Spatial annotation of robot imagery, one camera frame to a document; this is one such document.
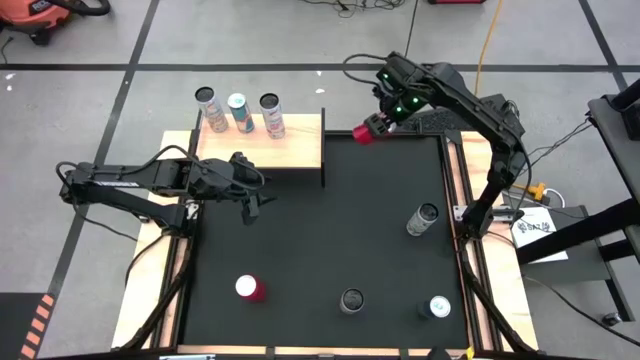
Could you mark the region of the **blue silver Red Bull can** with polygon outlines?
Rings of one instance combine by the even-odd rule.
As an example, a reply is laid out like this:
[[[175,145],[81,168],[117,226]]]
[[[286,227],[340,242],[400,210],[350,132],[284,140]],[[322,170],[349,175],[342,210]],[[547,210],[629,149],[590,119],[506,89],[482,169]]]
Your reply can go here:
[[[420,301],[416,305],[418,315],[425,319],[446,318],[451,312],[449,300],[441,295],[436,295],[429,300]]]
[[[252,132],[255,125],[246,96],[242,93],[233,93],[228,97],[227,105],[230,108],[237,129],[241,133]]]

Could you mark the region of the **yellow power splitter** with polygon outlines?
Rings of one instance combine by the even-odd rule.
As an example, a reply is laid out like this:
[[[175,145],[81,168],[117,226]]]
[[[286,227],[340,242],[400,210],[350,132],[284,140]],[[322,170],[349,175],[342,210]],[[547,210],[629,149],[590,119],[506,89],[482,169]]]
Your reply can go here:
[[[533,185],[514,184],[514,187],[528,193],[537,202],[541,202],[545,196],[546,185],[542,182]]]

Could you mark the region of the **black perforated computer case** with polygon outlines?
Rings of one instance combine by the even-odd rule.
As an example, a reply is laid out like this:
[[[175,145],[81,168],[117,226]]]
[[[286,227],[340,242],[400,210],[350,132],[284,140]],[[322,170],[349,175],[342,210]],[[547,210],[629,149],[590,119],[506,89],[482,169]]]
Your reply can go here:
[[[381,100],[380,110],[398,122],[394,134],[475,131],[498,152],[525,156],[521,140],[524,129],[518,117],[488,98],[437,95],[435,101],[427,103],[424,97],[404,94]]]

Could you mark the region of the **white Celsius energy drink can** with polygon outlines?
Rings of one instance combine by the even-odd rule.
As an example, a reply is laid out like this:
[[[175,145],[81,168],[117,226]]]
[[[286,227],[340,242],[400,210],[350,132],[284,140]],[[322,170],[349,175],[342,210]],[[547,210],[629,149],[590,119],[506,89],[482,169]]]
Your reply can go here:
[[[272,139],[283,138],[286,130],[279,97],[275,93],[265,93],[260,97],[259,105],[268,135]]]
[[[219,99],[216,97],[215,90],[203,86],[196,90],[194,96],[202,118],[208,123],[211,130],[216,133],[225,132],[229,124]]]

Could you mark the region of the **Celsius Tropical Vibe can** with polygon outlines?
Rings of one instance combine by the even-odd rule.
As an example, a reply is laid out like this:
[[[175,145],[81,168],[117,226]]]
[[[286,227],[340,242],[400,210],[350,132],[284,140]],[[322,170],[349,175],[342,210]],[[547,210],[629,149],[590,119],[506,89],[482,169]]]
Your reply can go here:
[[[409,218],[406,230],[411,236],[418,237],[427,231],[437,221],[438,217],[438,208],[431,203],[424,203]]]

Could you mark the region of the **Celsius Peach Vibe can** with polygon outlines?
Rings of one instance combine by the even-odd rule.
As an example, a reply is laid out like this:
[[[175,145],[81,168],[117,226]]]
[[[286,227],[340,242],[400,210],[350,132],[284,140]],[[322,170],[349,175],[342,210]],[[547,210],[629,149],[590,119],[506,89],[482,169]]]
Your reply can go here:
[[[339,309],[342,313],[353,315],[364,307],[365,297],[357,288],[348,288],[340,296]]]

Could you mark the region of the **black metal stand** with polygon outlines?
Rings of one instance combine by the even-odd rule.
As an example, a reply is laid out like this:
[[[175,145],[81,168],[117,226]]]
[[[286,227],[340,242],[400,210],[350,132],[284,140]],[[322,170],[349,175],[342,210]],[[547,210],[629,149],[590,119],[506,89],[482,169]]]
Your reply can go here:
[[[555,212],[559,229],[517,250],[521,269],[547,283],[603,281],[624,322],[635,315],[611,262],[634,257],[640,263],[640,79],[617,95],[588,103],[598,130],[630,198],[582,218]]]

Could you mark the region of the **orange shop vacuum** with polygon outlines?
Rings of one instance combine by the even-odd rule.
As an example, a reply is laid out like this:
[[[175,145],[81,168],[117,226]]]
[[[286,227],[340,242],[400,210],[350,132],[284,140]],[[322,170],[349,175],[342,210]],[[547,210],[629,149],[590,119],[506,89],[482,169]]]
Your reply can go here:
[[[52,31],[64,24],[71,12],[48,0],[0,0],[0,32],[26,34],[37,46],[46,46]]]

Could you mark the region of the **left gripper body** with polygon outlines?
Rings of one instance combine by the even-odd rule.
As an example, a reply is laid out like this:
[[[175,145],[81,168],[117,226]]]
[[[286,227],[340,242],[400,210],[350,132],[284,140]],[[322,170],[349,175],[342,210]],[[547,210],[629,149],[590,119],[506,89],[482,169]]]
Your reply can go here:
[[[232,154],[229,164],[233,174],[230,185],[223,192],[223,199],[241,204],[241,217],[245,225],[252,225],[260,215],[259,191],[264,186],[264,177],[256,178],[249,173],[256,169],[242,152]]]

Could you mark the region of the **black aluminium table frame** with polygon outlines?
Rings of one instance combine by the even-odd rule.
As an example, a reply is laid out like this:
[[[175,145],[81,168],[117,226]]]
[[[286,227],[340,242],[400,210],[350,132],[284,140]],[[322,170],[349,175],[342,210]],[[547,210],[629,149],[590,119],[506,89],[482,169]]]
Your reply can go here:
[[[194,145],[198,148],[198,141],[204,135],[199,135],[198,131],[165,131],[161,141],[161,148],[166,145],[178,145],[181,147]],[[453,142],[447,143],[447,151],[451,168],[453,171],[452,188],[455,190],[455,199],[462,203],[464,196],[479,196],[481,185],[486,181],[484,172],[488,170],[491,157],[491,149],[488,141],[481,137],[479,133],[463,131],[461,132],[461,145]],[[509,325],[518,333],[521,339],[529,346],[537,349],[538,342],[530,314],[528,300],[526,298],[523,279],[520,274],[520,265],[517,261],[516,251],[512,247],[511,233],[506,224],[494,223],[490,226],[488,233],[483,237],[482,243],[478,240],[473,244],[469,243],[466,250],[469,255],[470,266],[474,274],[478,277],[484,276],[481,280],[487,292],[491,292],[492,299],[496,307],[501,311]],[[135,248],[135,255],[150,244],[160,230],[156,225],[146,224],[141,226],[138,235],[138,245]],[[112,347],[124,345],[130,336],[134,335],[138,327],[142,326],[144,316],[150,314],[151,310],[159,302],[162,291],[169,285],[164,285],[163,281],[173,280],[182,265],[188,240],[171,240],[168,237],[159,241],[153,249],[140,259],[139,265],[142,269],[132,270],[132,278],[129,285],[125,287],[125,295],[121,305],[116,330],[112,342]],[[180,290],[178,295],[174,295],[161,322],[160,330],[154,330],[153,336],[146,340],[143,348],[169,347],[177,344],[179,325],[179,313],[184,309],[186,301],[186,290]],[[466,310],[471,311],[471,315],[476,316],[479,321],[480,342],[485,350],[511,351],[512,348],[507,343],[504,335],[491,335],[492,329],[497,329],[495,322],[490,321],[489,312],[486,310],[479,298],[474,295],[473,306],[468,305]],[[230,351],[240,353],[266,354],[265,346],[182,346],[183,350],[207,350],[220,351],[231,354]],[[341,355],[363,355],[365,350],[355,348],[313,348],[313,351],[322,354]]]

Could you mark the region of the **wooden shelf black metal frame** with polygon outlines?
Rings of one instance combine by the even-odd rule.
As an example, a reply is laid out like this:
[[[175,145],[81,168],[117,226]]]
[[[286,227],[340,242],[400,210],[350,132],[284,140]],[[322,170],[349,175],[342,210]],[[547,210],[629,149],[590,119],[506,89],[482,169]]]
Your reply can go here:
[[[325,108],[319,113],[284,114],[283,138],[269,137],[263,116],[253,115],[255,129],[247,134],[238,130],[215,133],[208,127],[199,132],[195,152],[200,158],[228,160],[242,152],[260,169],[270,171],[310,171],[319,176],[325,187]]]

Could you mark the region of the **black mat orange stripes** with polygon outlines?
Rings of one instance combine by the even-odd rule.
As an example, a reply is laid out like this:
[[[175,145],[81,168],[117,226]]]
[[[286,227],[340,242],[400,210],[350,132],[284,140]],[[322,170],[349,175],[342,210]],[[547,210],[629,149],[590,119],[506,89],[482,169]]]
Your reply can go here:
[[[56,299],[48,293],[0,293],[0,360],[35,360]]]

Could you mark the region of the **red Coca-Cola can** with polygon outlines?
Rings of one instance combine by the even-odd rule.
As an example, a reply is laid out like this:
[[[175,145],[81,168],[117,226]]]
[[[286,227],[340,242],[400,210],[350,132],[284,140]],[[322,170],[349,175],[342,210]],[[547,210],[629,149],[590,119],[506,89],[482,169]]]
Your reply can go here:
[[[366,124],[356,126],[352,130],[353,139],[361,145],[369,145],[373,143],[378,136]]]
[[[249,302],[262,302],[266,297],[266,287],[256,276],[241,275],[235,283],[236,293]]]

